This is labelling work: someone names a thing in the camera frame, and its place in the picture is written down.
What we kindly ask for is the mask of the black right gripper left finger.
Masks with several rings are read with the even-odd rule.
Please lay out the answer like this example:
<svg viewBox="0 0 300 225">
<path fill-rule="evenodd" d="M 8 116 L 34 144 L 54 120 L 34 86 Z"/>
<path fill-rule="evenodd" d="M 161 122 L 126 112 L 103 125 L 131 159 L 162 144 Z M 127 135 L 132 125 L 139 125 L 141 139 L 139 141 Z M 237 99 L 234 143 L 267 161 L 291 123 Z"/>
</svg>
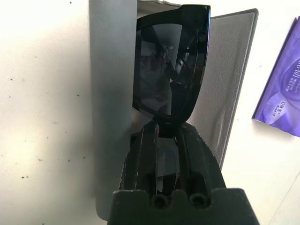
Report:
<svg viewBox="0 0 300 225">
<path fill-rule="evenodd" d="M 132 134 L 130 150 L 124 160 L 120 190 L 157 190 L 157 152 L 159 126 L 147 123 Z"/>
</svg>

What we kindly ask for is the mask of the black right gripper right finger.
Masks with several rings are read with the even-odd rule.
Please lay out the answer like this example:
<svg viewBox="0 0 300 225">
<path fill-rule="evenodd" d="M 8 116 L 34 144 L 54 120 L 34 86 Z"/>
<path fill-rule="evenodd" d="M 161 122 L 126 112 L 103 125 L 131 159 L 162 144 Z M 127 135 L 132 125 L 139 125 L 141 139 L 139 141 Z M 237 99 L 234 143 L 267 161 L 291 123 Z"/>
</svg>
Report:
<svg viewBox="0 0 300 225">
<path fill-rule="evenodd" d="M 183 190 L 225 188 L 225 182 L 214 154 L 196 128 L 182 124 L 175 133 Z"/>
</svg>

